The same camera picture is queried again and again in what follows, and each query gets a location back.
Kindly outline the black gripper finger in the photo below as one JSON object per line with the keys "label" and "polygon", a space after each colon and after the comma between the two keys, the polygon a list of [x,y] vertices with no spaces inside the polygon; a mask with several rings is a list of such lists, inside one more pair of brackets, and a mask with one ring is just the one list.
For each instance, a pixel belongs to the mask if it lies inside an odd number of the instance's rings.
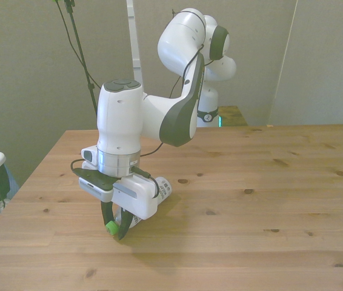
{"label": "black gripper finger", "polygon": [[102,211],[104,225],[106,226],[110,221],[113,220],[113,203],[111,201],[110,202],[101,201],[101,211]]}
{"label": "black gripper finger", "polygon": [[124,238],[132,223],[133,214],[126,209],[121,209],[121,224],[118,230],[118,240]]}

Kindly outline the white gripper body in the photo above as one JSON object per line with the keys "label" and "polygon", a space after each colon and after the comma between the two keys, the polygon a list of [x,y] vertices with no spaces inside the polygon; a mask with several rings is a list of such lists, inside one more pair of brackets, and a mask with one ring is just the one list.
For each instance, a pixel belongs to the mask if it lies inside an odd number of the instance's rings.
{"label": "white gripper body", "polygon": [[156,193],[157,188],[152,180],[130,175],[113,184],[112,202],[141,219],[148,219],[158,209]]}

